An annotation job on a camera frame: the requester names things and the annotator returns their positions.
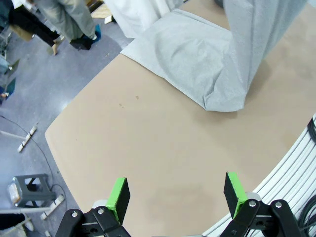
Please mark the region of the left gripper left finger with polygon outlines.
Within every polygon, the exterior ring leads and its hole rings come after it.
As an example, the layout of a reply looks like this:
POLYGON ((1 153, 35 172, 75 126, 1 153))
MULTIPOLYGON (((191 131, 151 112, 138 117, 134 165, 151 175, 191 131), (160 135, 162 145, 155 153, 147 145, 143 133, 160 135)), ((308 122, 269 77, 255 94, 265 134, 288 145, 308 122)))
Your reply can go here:
POLYGON ((127 178, 116 180, 105 205, 83 213, 79 209, 69 209, 56 232, 57 237, 129 237, 123 226, 130 200, 127 178))

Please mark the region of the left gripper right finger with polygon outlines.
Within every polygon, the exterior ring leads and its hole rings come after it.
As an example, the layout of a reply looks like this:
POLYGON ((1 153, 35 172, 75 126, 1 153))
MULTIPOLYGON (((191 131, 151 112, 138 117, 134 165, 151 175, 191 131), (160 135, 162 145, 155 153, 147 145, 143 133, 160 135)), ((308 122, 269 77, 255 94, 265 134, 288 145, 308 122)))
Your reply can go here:
POLYGON ((300 237, 301 232, 287 201, 271 204, 248 198, 235 172, 225 176, 224 195, 232 217, 222 237, 245 237, 251 230, 265 237, 300 237))

